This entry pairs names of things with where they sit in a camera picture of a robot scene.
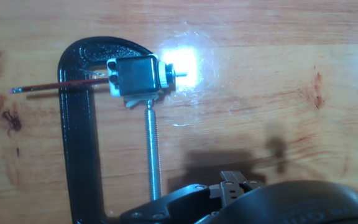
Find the black object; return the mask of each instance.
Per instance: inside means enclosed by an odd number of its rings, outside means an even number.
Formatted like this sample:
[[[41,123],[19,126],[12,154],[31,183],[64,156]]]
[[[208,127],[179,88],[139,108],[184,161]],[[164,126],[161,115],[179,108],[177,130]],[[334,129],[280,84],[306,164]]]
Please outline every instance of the black object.
[[[264,186],[246,180],[238,171],[224,171],[222,177],[221,206],[216,197],[211,197],[212,187],[210,191],[194,192],[187,190],[195,187],[191,185],[123,213],[121,221],[123,224],[358,223],[358,191],[345,185],[301,180]],[[206,192],[209,198],[200,196]],[[164,216],[153,219],[152,214],[156,213]]]
[[[155,93],[161,89],[158,59],[154,55],[117,58],[116,63],[121,96]]]
[[[84,71],[110,58],[139,57],[151,51],[114,37],[90,37],[71,44],[58,65],[58,80],[91,78]],[[104,212],[98,134],[91,87],[60,90],[63,147],[71,217],[75,224],[113,223]]]

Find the wooden surface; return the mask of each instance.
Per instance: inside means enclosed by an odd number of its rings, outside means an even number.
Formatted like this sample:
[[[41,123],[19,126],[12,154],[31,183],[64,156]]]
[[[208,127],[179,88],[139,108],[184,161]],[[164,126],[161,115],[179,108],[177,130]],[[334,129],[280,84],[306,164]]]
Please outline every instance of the wooden surface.
[[[223,169],[358,189],[358,0],[1,0],[0,223],[71,222],[57,92],[7,91],[55,82],[66,47],[95,35],[190,73],[154,106],[165,194],[214,184]],[[116,216],[149,199],[144,105],[128,110],[100,91],[96,106]]]

